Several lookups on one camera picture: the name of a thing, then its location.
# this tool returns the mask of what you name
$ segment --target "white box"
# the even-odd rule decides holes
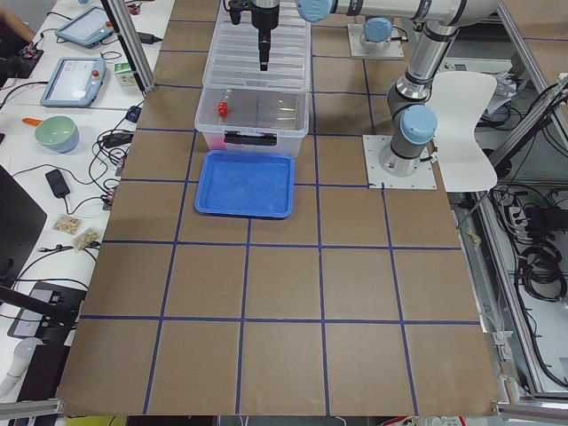
[[[219,102],[227,104],[226,117],[219,115]],[[204,88],[195,129],[209,149],[297,157],[308,133],[309,105],[309,93]]]
[[[271,39],[268,71],[260,71],[250,13],[234,26],[219,9],[195,116],[209,149],[297,157],[309,127],[312,37],[293,0],[280,2]],[[226,102],[226,116],[219,102]]]

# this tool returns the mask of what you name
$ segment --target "power adapter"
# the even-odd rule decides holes
[[[105,135],[102,138],[102,144],[105,148],[116,148],[117,146],[129,144],[132,142],[134,137],[134,132],[132,131],[121,131],[118,133],[111,133]]]
[[[156,37],[154,34],[149,33],[138,33],[138,37],[142,44],[154,44],[162,40],[160,37]]]

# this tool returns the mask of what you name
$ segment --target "orange object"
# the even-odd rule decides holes
[[[227,114],[229,113],[229,109],[226,102],[219,102],[217,110],[219,112],[220,117],[226,117]]]
[[[41,124],[41,122],[43,121],[43,120],[37,120],[36,118],[29,118],[29,117],[22,118],[21,120],[25,124],[29,124],[30,126],[34,126],[34,127],[39,126]]]

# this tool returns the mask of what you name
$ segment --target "red object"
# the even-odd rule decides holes
[[[227,114],[229,113],[229,109],[227,107],[226,102],[219,102],[217,110],[219,111],[219,117],[226,117]]]

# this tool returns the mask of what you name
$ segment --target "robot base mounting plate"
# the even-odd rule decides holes
[[[399,41],[390,42],[382,49],[369,50],[363,46],[360,41],[361,34],[363,33],[363,24],[349,24],[347,26],[347,33],[349,34],[349,46],[351,47],[351,56],[353,58],[401,60],[405,57]],[[397,29],[392,29],[391,36],[398,37]]]
[[[436,179],[430,162],[419,162],[416,171],[408,177],[393,176],[383,169],[379,162],[379,153],[391,142],[391,136],[364,135],[363,148],[367,164],[369,188],[381,189],[436,189]],[[428,157],[424,149],[422,158]]]

